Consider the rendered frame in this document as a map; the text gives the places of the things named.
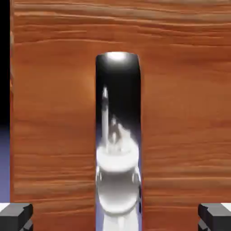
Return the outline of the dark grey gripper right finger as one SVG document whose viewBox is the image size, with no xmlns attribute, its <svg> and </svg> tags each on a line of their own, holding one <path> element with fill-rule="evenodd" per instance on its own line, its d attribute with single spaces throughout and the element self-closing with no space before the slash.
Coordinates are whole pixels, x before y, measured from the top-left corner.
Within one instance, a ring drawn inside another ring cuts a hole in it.
<svg viewBox="0 0 231 231">
<path fill-rule="evenodd" d="M 198 231 L 231 231 L 231 203 L 201 203 L 198 216 Z"/>
</svg>

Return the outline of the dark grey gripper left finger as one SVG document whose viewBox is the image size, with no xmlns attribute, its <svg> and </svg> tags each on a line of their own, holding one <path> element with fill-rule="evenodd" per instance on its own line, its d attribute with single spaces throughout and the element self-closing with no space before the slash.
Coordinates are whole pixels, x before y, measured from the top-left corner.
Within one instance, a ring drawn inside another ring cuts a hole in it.
<svg viewBox="0 0 231 231">
<path fill-rule="evenodd" d="M 0 231 L 33 231 L 31 203 L 0 203 Z"/>
</svg>

